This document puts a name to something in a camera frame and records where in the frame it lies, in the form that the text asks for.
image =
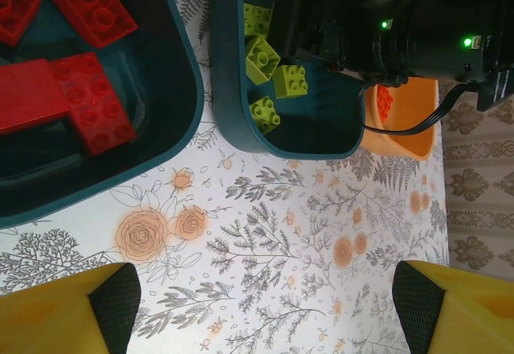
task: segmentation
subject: black cable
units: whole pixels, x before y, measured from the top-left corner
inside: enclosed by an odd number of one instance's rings
[[[366,81],[359,91],[357,95],[357,99],[355,100],[355,119],[357,122],[371,132],[380,133],[382,135],[393,135],[393,136],[412,136],[417,135],[421,132],[426,131],[432,125],[437,124],[455,105],[459,97],[464,92],[477,92],[479,90],[479,85],[475,83],[460,83],[456,85],[451,91],[448,92],[442,103],[438,106],[438,108],[432,112],[425,120],[423,120],[418,125],[415,125],[409,129],[403,129],[399,131],[390,131],[387,129],[379,129],[374,127],[369,127],[365,123],[361,121],[362,116],[362,106],[365,102],[365,93],[370,87],[374,87],[377,85],[377,81],[375,79],[369,79]]]

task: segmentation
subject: orange plastic bowl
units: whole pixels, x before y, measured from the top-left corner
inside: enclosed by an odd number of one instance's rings
[[[366,125],[379,129],[402,130],[414,127],[426,119],[438,105],[438,82],[433,79],[411,78],[407,85],[390,88],[393,103],[387,119],[381,122],[377,87],[366,92]],[[381,156],[408,156],[428,159],[435,141],[435,127],[413,136],[388,136],[364,131],[361,146]]]

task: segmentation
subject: floral tablecloth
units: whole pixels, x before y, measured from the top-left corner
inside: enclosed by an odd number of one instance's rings
[[[232,148],[211,112],[208,0],[177,4],[205,81],[198,132],[122,186],[0,230],[0,294],[130,261],[130,353],[408,352],[391,282],[402,259],[447,263],[440,137],[423,163]]]

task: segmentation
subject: red lego brick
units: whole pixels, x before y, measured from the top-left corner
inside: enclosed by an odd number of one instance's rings
[[[134,140],[136,133],[94,53],[50,62],[70,119],[93,156]]]
[[[52,0],[76,32],[97,48],[137,29],[120,0]]]
[[[41,0],[0,0],[0,42],[15,47],[40,6]]]
[[[0,67],[0,135],[61,119],[68,111],[45,59]]]

